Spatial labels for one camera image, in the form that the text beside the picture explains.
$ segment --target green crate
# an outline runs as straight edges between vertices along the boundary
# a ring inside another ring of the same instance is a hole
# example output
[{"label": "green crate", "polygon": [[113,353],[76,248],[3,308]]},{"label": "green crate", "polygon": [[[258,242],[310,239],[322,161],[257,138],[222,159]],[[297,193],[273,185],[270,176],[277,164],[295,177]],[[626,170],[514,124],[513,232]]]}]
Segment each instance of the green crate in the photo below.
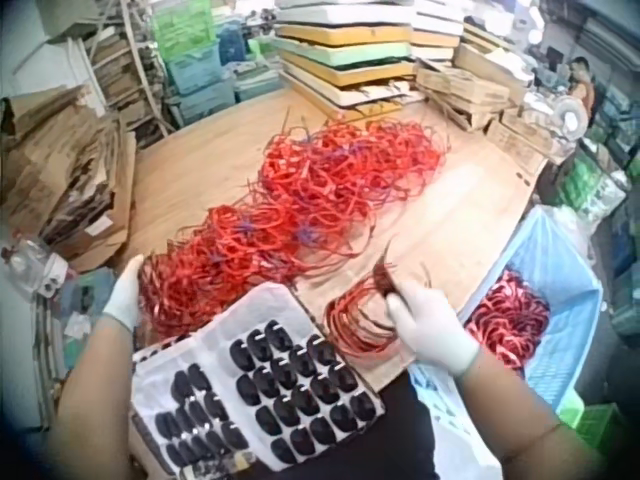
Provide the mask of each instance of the green crate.
[{"label": "green crate", "polygon": [[627,427],[616,405],[610,403],[586,407],[576,432],[589,446],[609,457],[624,445]]},{"label": "green crate", "polygon": [[216,42],[211,0],[165,0],[152,8],[153,35],[165,62]]},{"label": "green crate", "polygon": [[558,417],[571,428],[575,429],[584,413],[584,402],[575,390],[569,390],[558,409]]}]

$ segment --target hand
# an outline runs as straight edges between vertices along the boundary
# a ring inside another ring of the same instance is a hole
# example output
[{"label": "hand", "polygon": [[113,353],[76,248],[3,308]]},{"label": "hand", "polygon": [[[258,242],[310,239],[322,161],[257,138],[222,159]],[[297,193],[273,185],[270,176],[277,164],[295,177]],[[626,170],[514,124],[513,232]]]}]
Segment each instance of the hand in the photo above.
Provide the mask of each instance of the hand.
[{"label": "hand", "polygon": [[396,286],[402,298],[387,296],[387,315],[402,341],[419,361],[441,366],[453,377],[464,374],[480,345],[459,322],[444,293],[413,282]]},{"label": "hand", "polygon": [[143,261],[144,255],[129,260],[102,312],[118,320],[130,332],[138,324],[138,270]]}]

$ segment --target blue plastic crate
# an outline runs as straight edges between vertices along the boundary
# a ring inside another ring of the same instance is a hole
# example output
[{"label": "blue plastic crate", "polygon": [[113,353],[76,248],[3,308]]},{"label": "blue plastic crate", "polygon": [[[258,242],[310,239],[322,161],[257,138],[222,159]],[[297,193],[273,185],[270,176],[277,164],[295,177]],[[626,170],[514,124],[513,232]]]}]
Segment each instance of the blue plastic crate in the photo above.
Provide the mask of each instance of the blue plastic crate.
[{"label": "blue plastic crate", "polygon": [[218,43],[179,55],[167,62],[171,82],[181,95],[188,95],[222,80],[224,71]]},{"label": "blue plastic crate", "polygon": [[226,78],[189,95],[173,97],[167,103],[180,127],[191,125],[235,105],[233,79]]},{"label": "blue plastic crate", "polygon": [[549,327],[525,367],[525,378],[558,410],[573,389],[589,351],[600,313],[602,284],[566,234],[542,208],[535,207],[459,313],[461,321],[466,322],[506,267],[519,272],[551,307]]}]

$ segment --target table surface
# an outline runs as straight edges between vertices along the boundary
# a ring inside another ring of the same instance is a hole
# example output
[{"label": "table surface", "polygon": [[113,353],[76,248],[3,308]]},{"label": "table surface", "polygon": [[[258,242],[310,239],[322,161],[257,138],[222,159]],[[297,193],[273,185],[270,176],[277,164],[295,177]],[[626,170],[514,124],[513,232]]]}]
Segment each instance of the table surface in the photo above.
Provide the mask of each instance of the table surface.
[{"label": "table surface", "polygon": [[[300,300],[318,320],[329,300],[370,271],[390,239],[387,260],[396,265],[394,275],[424,280],[426,268],[432,286],[460,310],[497,260],[531,195],[535,179],[481,132],[459,130],[424,103],[389,116],[435,127],[451,150],[419,198],[380,212],[374,238],[361,256],[330,276],[298,281]],[[182,227],[200,224],[208,208],[239,199],[285,117],[288,127],[306,124],[312,131],[326,120],[298,94],[281,90],[204,119],[143,151],[122,259],[164,252],[166,240],[176,238]],[[373,302],[372,309],[383,316],[381,301]],[[379,391],[412,360],[398,347],[373,364],[354,365]]]}]

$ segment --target white plastic tray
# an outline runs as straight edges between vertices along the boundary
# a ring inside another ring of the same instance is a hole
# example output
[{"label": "white plastic tray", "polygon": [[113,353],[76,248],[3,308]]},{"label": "white plastic tray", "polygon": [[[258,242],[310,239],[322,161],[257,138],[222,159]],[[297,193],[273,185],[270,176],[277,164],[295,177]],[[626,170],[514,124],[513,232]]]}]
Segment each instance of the white plastic tray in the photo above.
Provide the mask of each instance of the white plastic tray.
[{"label": "white plastic tray", "polygon": [[278,23],[314,25],[391,24],[410,25],[413,7],[401,5],[316,5],[276,12]]},{"label": "white plastic tray", "polygon": [[[271,405],[271,400],[266,399],[260,393],[261,405],[257,407],[247,406],[236,389],[237,379],[245,372],[235,365],[229,355],[229,347],[233,341],[238,338],[245,340],[253,329],[264,329],[264,326],[272,319],[276,319],[285,328],[294,344],[306,344],[307,339],[313,334],[318,334],[322,337],[305,310],[286,287],[274,283],[263,283],[238,300],[226,312],[217,315],[212,322],[193,334],[191,338],[183,340],[166,350],[161,350],[147,360],[137,364],[136,372],[133,376],[132,403],[149,429],[151,436],[159,445],[161,452],[164,453],[164,447],[170,442],[158,433],[155,427],[155,415],[164,411],[174,411],[178,407],[170,394],[174,374],[178,370],[186,370],[192,363],[198,363],[209,378],[213,390],[224,404],[230,420],[240,428],[240,431],[247,439],[249,450],[274,471],[279,471],[289,466],[281,462],[271,451],[271,442],[277,437],[270,436],[264,432],[255,420],[255,411],[260,406]],[[148,354],[149,349],[138,352],[134,356],[134,360],[142,356],[147,357]],[[280,353],[273,350],[273,354],[276,359],[285,358],[288,361],[288,352]],[[337,356],[342,363],[346,363],[343,357],[339,354]],[[254,361],[256,366],[264,364],[255,358]],[[316,367],[318,372],[325,374],[329,368],[323,367],[318,363],[316,363]],[[354,373],[358,379],[358,387],[348,394],[340,392],[340,401],[348,405],[352,396],[366,391],[376,408],[376,417],[382,415],[385,411],[384,405],[364,385],[355,371]],[[298,376],[298,384],[309,387],[309,383],[310,379]],[[320,405],[321,414],[325,415],[325,418],[331,423],[328,412],[333,405],[325,405],[320,400],[318,400],[318,404]],[[302,412],[298,413],[301,425],[308,429],[309,424],[315,417],[307,417]],[[357,419],[357,422],[358,430],[353,433],[347,434],[338,428],[334,428],[338,442],[349,436],[357,435],[357,432],[366,426],[359,419]],[[219,422],[216,420],[213,423],[213,428],[220,433]],[[282,438],[287,441],[298,462],[317,456],[330,448],[319,444],[311,436],[315,444],[316,453],[309,457],[299,455],[288,440],[291,431],[297,427],[286,427],[283,424],[280,424],[280,426],[283,431]],[[197,430],[199,434],[207,431],[203,427],[198,427]],[[166,458],[166,461],[174,467],[176,473],[179,471],[168,458]]]}]

